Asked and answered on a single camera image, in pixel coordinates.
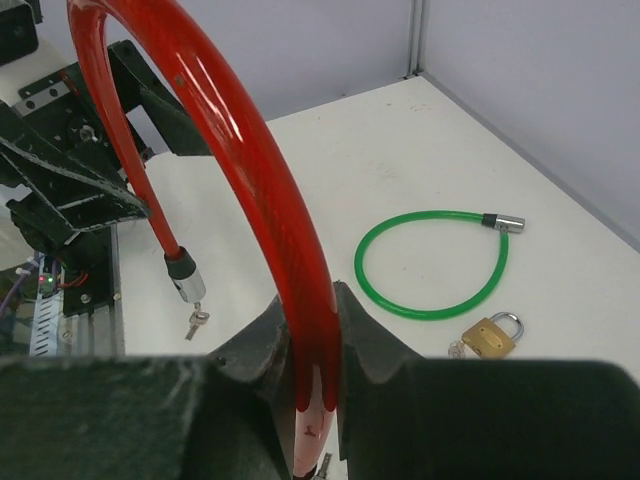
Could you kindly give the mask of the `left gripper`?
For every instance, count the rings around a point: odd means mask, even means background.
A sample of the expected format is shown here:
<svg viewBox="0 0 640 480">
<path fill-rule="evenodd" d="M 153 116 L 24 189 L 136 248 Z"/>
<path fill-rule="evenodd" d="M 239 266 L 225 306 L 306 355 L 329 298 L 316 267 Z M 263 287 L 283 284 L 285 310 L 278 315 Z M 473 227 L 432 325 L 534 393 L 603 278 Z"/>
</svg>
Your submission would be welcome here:
<svg viewBox="0 0 640 480">
<path fill-rule="evenodd" d="M 141 107 L 178 156 L 212 154 L 130 40 L 111 44 L 108 56 L 125 113 Z M 41 76 L 18 95 L 14 104 L 1 105 L 1 184 L 28 191 L 4 203 L 28 245 L 61 255 L 81 233 L 150 216 L 129 190 L 78 65 Z"/>
</svg>

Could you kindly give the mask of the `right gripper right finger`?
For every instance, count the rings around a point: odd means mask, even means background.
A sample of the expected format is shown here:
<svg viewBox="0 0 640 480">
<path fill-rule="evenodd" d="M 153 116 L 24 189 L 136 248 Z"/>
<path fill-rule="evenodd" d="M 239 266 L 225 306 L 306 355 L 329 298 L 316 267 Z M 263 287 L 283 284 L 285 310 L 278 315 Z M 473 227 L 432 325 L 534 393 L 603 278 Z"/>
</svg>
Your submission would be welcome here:
<svg viewBox="0 0 640 480">
<path fill-rule="evenodd" d="M 334 285 L 352 479 L 635 479 L 639 388 L 594 361 L 427 359 Z"/>
</svg>

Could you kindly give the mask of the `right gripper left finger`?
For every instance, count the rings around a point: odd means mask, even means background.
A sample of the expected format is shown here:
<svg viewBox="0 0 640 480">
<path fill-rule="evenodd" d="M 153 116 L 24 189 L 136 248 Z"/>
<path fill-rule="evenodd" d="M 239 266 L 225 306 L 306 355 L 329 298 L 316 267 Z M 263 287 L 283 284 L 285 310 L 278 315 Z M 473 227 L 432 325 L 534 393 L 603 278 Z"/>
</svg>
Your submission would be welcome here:
<svg viewBox="0 0 640 480">
<path fill-rule="evenodd" d="M 5 479 L 289 479 L 294 423 L 279 300 L 204 356 L 1 361 Z"/>
</svg>

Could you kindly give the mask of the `large padlock key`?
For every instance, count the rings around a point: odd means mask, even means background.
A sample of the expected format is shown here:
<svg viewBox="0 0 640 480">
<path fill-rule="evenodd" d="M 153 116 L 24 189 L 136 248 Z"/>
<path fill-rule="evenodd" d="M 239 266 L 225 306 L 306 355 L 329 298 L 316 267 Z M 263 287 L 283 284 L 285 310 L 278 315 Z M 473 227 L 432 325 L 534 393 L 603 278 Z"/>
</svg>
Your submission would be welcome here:
<svg viewBox="0 0 640 480">
<path fill-rule="evenodd" d="M 448 347 L 448 356 L 452 359 L 464 359 L 467 356 L 465 342 L 463 340 L 452 342 Z"/>
</svg>

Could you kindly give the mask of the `green lock keys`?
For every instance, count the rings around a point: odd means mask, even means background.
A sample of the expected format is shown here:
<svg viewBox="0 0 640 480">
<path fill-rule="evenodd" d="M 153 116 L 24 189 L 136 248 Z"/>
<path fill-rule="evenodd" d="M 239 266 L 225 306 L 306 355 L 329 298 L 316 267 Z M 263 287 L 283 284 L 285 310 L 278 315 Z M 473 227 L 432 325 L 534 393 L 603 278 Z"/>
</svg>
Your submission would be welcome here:
<svg viewBox="0 0 640 480">
<path fill-rule="evenodd" d="M 323 459 L 322 459 L 322 463 L 321 463 L 320 467 L 316 471 L 316 474 L 314 476 L 315 480 L 326 480 L 327 479 L 327 475 L 328 475 L 328 471 L 329 471 L 331 460 L 332 460 L 332 454 L 331 453 L 326 453 L 324 455 Z"/>
</svg>

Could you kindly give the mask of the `large brass padlock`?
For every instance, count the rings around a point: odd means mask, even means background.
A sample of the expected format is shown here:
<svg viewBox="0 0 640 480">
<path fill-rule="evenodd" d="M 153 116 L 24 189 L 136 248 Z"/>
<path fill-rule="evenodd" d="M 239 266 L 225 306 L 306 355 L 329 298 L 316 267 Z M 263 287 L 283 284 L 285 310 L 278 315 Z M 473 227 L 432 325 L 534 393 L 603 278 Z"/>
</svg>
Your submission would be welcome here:
<svg viewBox="0 0 640 480">
<path fill-rule="evenodd" d="M 524 331 L 524 323 L 517 315 L 498 312 L 471 326 L 461 340 L 479 358 L 501 359 L 515 349 Z"/>
</svg>

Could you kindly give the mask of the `red cable lock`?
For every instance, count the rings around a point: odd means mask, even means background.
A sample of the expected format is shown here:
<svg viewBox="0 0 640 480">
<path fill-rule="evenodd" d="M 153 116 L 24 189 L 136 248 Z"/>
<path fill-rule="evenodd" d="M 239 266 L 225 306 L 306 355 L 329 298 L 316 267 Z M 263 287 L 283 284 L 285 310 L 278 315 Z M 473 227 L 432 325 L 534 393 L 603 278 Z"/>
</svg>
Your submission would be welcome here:
<svg viewBox="0 0 640 480">
<path fill-rule="evenodd" d="M 341 332 L 331 277 L 299 189 L 256 106 L 214 44 L 174 1 L 71 1 L 82 75 L 134 192 L 150 208 L 164 252 L 180 248 L 136 151 L 108 60 L 105 24 L 118 20 L 149 54 L 232 187 L 265 256 L 292 337 L 296 387 L 293 472 L 308 474 L 337 407 Z"/>
</svg>

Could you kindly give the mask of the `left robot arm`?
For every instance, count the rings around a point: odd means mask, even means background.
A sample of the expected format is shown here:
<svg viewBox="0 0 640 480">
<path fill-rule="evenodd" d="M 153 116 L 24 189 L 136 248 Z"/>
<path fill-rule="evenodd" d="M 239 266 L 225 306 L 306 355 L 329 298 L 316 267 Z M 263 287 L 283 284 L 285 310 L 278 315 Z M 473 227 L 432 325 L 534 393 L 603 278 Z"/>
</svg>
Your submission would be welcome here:
<svg viewBox="0 0 640 480">
<path fill-rule="evenodd" d="M 1 1 L 1 68 L 36 53 L 42 20 L 40 1 Z M 155 153 L 127 115 L 136 109 L 172 153 L 211 153 L 130 40 L 109 45 L 108 58 L 140 168 Z M 1 186 L 28 190 L 1 205 L 31 248 L 65 266 L 94 266 L 109 255 L 111 226 L 158 216 L 154 194 L 130 183 L 131 168 L 116 146 L 125 135 L 107 132 L 78 63 L 36 73 L 18 88 L 17 99 L 1 100 Z"/>
</svg>

